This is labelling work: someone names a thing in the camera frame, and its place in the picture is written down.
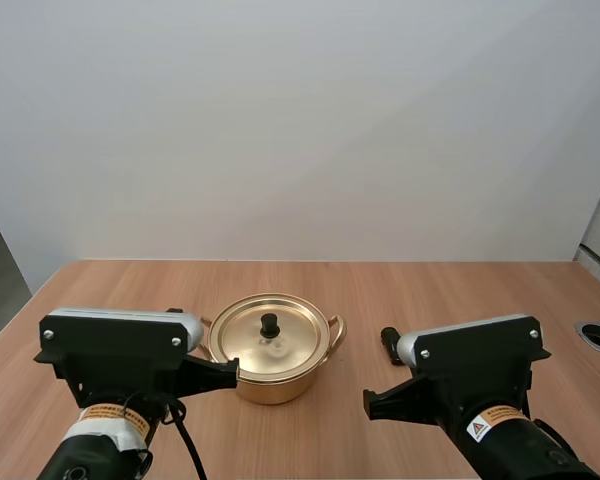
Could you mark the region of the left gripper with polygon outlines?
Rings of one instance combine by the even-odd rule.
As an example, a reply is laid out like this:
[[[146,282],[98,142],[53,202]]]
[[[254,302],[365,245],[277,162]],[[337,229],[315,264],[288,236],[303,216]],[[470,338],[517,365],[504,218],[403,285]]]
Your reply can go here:
[[[197,357],[157,360],[132,357],[63,357],[40,352],[39,364],[53,365],[81,408],[96,403],[165,404],[216,390],[235,389],[239,360],[216,363]]]

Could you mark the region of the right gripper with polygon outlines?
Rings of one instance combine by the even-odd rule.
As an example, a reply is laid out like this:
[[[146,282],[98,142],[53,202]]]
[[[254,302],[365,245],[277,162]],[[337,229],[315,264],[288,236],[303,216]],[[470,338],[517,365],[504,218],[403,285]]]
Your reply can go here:
[[[530,361],[551,357],[540,348]],[[418,375],[385,392],[365,389],[363,407],[370,420],[436,426],[467,426],[476,417],[495,426],[529,420],[529,362],[471,362],[420,366]]]

